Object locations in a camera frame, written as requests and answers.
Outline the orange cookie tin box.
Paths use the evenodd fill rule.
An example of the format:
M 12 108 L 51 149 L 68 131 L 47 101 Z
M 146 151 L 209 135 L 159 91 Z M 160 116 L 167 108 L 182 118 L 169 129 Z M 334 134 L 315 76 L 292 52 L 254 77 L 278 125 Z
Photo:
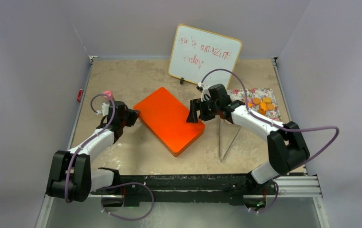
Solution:
M 140 118 L 140 121 L 174 157 L 182 154 L 205 131 L 201 121 L 188 123 L 181 118 Z

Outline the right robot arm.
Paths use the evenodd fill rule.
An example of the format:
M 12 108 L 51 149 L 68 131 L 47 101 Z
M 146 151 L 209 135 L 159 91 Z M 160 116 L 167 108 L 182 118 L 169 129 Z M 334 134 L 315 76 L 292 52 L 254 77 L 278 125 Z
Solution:
M 232 101 L 222 84 L 208 86 L 199 83 L 201 98 L 190 101 L 188 123 L 208 121 L 220 117 L 227 122 L 246 128 L 261 137 L 268 148 L 268 161 L 248 174 L 247 190 L 258 193 L 265 183 L 302 166 L 309 156 L 299 126 L 295 122 L 282 123 L 269 119 L 240 100 Z

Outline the orange tin lid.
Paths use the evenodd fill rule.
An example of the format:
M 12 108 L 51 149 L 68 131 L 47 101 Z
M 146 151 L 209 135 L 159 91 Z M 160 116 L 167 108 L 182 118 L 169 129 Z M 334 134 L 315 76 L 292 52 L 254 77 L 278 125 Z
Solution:
M 164 87 L 160 87 L 133 107 L 139 110 L 140 118 L 158 118 L 161 120 L 181 118 L 186 120 L 189 109 Z

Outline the metal tongs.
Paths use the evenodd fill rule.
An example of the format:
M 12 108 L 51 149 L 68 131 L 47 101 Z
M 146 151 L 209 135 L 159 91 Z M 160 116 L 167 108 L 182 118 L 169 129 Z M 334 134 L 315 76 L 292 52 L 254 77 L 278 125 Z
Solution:
M 229 123 L 226 120 L 219 119 L 218 122 L 218 161 L 222 162 L 230 151 L 235 139 L 237 138 L 241 126 Z

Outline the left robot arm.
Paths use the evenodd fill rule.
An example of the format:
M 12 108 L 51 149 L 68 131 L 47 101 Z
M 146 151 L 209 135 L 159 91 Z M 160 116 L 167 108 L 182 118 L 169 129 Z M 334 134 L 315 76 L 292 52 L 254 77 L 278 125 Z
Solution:
M 91 163 L 104 150 L 114 145 L 125 127 L 132 127 L 140 114 L 122 101 L 102 104 L 102 119 L 90 137 L 68 151 L 57 151 L 52 158 L 46 194 L 66 202 L 83 202 L 93 191 L 104 189 L 116 194 L 121 189 L 117 169 L 99 168 Z

